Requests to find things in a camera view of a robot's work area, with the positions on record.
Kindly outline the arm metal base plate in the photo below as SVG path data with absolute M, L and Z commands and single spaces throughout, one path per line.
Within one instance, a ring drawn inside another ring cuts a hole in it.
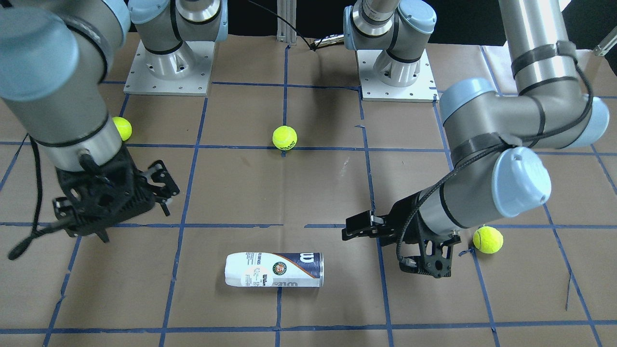
M 128 94 L 207 96 L 216 43 L 188 41 L 178 51 L 156 55 L 137 47 L 123 89 Z
M 394 61 L 385 50 L 356 52 L 365 101 L 432 103 L 439 101 L 429 57 L 423 51 L 419 61 Z

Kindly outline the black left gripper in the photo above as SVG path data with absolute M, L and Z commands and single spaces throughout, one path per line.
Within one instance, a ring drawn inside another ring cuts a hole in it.
M 421 192 L 417 192 L 394 203 L 387 215 L 376 216 L 373 211 L 368 210 L 346 218 L 346 227 L 342 229 L 342 241 L 369 237 L 380 239 L 382 246 L 395 244 L 403 233 L 408 215 L 420 199 Z M 454 246 L 461 242 L 460 235 L 454 231 L 445 234 L 435 233 L 417 212 L 406 228 L 403 242 L 418 244 L 419 255 L 405 256 L 406 261 L 414 261 L 415 265 L 399 264 L 401 271 L 432 275 L 434 278 L 451 276 Z

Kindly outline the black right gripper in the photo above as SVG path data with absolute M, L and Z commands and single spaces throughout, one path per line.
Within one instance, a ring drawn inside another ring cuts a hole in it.
M 103 242 L 106 228 L 150 211 L 157 203 L 170 216 L 168 203 L 180 190 L 162 160 L 141 172 L 126 145 L 95 173 L 56 169 L 64 196 L 53 200 L 54 213 L 69 237 L 96 234 Z

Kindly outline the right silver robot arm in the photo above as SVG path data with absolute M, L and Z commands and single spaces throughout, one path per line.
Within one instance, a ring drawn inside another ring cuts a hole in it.
M 29 133 L 37 206 L 18 258 L 46 234 L 95 234 L 179 194 L 161 160 L 139 170 L 99 93 L 131 24 L 139 28 L 154 76 L 195 67 L 189 41 L 223 41 L 225 0 L 3 0 L 1 98 Z

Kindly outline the yellow tennis ball near left arm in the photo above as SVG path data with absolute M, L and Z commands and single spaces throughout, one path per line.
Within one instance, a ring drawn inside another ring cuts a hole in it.
M 494 254 L 503 246 L 503 235 L 494 227 L 482 226 L 475 231 L 472 243 L 481 253 Z

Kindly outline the yellow tennis ball near right arm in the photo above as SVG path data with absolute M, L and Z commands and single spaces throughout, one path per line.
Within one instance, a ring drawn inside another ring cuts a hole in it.
M 121 136 L 121 140 L 129 140 L 133 133 L 131 123 L 123 117 L 113 117 L 112 120 L 114 121 L 115 127 Z

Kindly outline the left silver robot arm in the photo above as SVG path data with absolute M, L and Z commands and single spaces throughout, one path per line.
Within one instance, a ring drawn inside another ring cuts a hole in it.
M 393 204 L 346 219 L 342 239 L 395 244 L 409 274 L 450 276 L 459 232 L 512 218 L 550 197 L 551 181 L 535 148 L 586 147 L 606 131 L 610 112 L 593 96 L 556 0 L 501 0 L 499 8 L 517 96 L 490 81 L 466 79 L 439 101 L 453 170 Z

